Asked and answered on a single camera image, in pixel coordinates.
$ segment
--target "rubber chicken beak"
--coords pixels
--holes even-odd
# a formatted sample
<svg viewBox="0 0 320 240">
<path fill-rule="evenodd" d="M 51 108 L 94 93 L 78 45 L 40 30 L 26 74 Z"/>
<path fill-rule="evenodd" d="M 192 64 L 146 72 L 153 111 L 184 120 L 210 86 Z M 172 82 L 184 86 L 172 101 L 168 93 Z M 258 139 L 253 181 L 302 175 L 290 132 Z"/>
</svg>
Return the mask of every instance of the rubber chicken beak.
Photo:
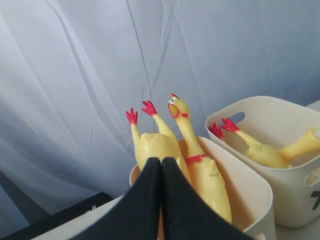
<svg viewBox="0 0 320 240">
<path fill-rule="evenodd" d="M 169 109 L 170 113 L 172 114 L 173 119 L 175 119 L 179 115 L 179 110 L 175 105 L 169 103 L 168 109 Z"/>
</svg>

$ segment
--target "white table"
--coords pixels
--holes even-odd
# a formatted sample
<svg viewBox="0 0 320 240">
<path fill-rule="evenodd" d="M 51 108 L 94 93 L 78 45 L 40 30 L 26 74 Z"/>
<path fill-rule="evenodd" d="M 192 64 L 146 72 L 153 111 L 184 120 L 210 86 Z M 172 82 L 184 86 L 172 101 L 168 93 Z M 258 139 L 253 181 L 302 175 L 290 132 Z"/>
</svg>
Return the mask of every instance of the white table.
<svg viewBox="0 0 320 240">
<path fill-rule="evenodd" d="M 320 111 L 320 100 L 308 106 Z M 119 200 L 118 197 L 84 215 L 81 215 L 59 227 L 56 227 L 33 240 L 67 240 L 92 225 L 106 214 Z M 320 240 L 320 217 L 307 226 L 300 228 L 287 228 L 276 226 L 277 240 Z"/>
</svg>

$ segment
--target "rubber chicken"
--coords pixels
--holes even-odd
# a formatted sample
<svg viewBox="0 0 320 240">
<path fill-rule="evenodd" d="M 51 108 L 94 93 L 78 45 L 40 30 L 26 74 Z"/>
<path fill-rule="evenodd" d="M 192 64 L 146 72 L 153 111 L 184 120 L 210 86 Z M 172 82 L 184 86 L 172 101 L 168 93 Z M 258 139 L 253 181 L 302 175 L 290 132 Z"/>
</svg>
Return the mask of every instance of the rubber chicken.
<svg viewBox="0 0 320 240">
<path fill-rule="evenodd" d="M 289 163 L 293 159 L 305 153 L 320 149 L 320 129 L 317 127 L 308 129 L 304 135 L 293 144 L 276 150 L 241 131 L 229 118 L 223 118 L 222 122 L 224 123 L 222 126 L 223 129 L 235 133 L 249 146 L 249 149 L 244 152 L 244 155 L 266 167 L 280 169 L 292 168 Z M 223 140 L 221 127 L 217 128 L 216 123 L 214 123 L 212 127 L 209 127 L 209 130 L 219 139 Z"/>
<path fill-rule="evenodd" d="M 168 109 L 187 145 L 188 153 L 185 160 L 191 184 L 203 201 L 231 224 L 232 215 L 225 181 L 216 162 L 205 154 L 197 141 L 188 105 L 175 94 L 172 93 L 171 96 Z"/>
<path fill-rule="evenodd" d="M 157 110 L 151 101 L 143 101 L 145 106 L 142 110 L 152 116 L 158 125 L 159 133 L 143 133 L 140 134 L 137 122 L 138 112 L 134 112 L 131 108 L 130 112 L 126 112 L 126 117 L 131 125 L 131 133 L 134 143 L 135 159 L 139 169 L 142 171 L 147 159 L 157 157 L 161 161 L 165 157 L 173 157 L 176 159 L 183 175 L 190 183 L 190 176 L 186 166 L 186 162 L 179 148 L 178 139 L 175 133 L 170 129 L 166 122 L 159 116 Z"/>
</svg>

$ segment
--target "red comb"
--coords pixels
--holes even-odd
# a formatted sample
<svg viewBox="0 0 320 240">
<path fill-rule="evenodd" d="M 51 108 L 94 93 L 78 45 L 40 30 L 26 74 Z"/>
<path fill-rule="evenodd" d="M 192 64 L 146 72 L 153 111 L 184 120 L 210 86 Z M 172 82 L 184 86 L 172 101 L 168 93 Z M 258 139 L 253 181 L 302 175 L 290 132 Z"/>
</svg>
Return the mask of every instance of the red comb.
<svg viewBox="0 0 320 240">
<path fill-rule="evenodd" d="M 176 97 L 177 99 L 179 99 L 179 97 L 177 95 L 175 95 L 174 93 L 170 93 L 172 97 Z"/>
</svg>

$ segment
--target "white curtain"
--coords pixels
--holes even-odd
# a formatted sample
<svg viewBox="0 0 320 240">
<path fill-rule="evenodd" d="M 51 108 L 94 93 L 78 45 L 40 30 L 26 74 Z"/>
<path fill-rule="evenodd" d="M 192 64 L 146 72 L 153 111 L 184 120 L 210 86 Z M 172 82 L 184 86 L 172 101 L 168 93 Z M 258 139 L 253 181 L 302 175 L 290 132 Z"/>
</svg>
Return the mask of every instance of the white curtain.
<svg viewBox="0 0 320 240">
<path fill-rule="evenodd" d="M 319 9 L 317 0 L 0 0 L 0 171 L 54 214 L 125 193 L 135 165 L 125 112 L 134 107 L 140 131 L 155 130 L 142 100 L 180 138 L 170 93 L 205 137 L 206 117 L 246 97 L 320 99 Z M 10 208 L 12 231 L 28 225 L 2 191 L 0 218 Z"/>
</svg>

